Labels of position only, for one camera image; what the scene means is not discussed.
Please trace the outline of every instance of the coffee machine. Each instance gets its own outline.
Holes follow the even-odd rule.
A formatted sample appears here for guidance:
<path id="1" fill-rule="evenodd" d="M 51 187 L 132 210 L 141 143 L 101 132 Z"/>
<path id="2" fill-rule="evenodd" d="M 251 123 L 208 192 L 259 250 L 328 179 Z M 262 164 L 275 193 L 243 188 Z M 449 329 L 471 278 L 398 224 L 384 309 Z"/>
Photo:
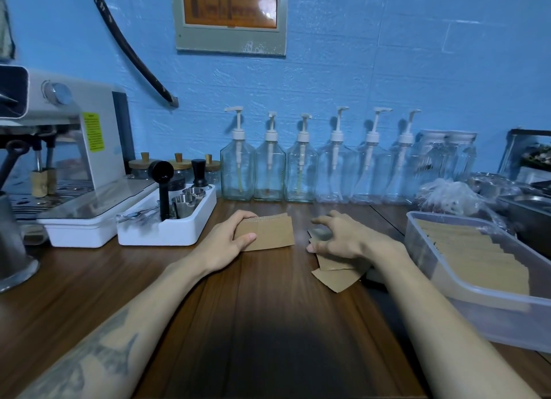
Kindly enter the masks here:
<path id="1" fill-rule="evenodd" d="M 0 65 L 0 163 L 14 139 L 30 151 L 2 190 L 17 222 L 42 224 L 53 246 L 103 245 L 115 215 L 156 188 L 127 176 L 135 154 L 118 86 Z"/>

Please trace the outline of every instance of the yellow warning label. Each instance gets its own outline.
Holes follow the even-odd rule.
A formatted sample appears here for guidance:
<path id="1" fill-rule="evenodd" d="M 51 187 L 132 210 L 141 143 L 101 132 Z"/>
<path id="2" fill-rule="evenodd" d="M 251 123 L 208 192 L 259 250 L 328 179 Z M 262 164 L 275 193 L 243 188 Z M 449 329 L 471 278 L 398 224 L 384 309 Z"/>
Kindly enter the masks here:
<path id="1" fill-rule="evenodd" d="M 101 133 L 100 115 L 93 112 L 82 112 L 86 137 L 88 137 L 88 148 L 91 152 L 105 150 L 103 135 Z"/>

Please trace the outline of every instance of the orange label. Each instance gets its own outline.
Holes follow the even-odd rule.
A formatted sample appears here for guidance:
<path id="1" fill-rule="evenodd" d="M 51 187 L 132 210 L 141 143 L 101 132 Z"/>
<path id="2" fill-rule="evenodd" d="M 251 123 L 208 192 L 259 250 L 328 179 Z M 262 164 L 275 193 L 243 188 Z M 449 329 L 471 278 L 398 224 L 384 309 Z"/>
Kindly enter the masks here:
<path id="1" fill-rule="evenodd" d="M 183 0 L 190 25 L 277 28 L 277 0 Z"/>

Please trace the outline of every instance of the textured brick wall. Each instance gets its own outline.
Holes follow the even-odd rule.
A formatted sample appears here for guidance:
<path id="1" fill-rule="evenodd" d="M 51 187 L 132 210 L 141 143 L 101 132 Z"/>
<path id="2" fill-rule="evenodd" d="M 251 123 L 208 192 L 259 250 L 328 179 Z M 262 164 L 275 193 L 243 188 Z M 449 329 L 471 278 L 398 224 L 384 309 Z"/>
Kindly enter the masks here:
<path id="1" fill-rule="evenodd" d="M 493 171 L 506 131 L 549 128 L 549 0 L 289 0 L 287 56 L 178 54 L 170 0 L 107 0 L 136 52 L 180 99 L 168 110 L 103 26 L 92 0 L 8 0 L 21 62 L 124 86 L 136 151 L 169 158 L 217 154 L 244 105 L 247 137 L 263 139 L 268 110 L 291 145 L 301 112 L 313 143 L 328 139 L 337 105 L 348 105 L 346 144 L 365 136 L 375 105 L 393 107 L 382 145 L 410 108 L 414 129 L 480 133 L 476 168 Z"/>

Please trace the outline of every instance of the electrical box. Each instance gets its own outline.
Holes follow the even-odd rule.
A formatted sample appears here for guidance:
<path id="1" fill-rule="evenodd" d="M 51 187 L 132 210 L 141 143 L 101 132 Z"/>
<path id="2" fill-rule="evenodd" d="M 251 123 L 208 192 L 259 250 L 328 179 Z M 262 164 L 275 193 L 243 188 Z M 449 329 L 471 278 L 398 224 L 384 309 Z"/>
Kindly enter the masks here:
<path id="1" fill-rule="evenodd" d="M 176 48 L 285 55 L 287 0 L 172 0 Z"/>

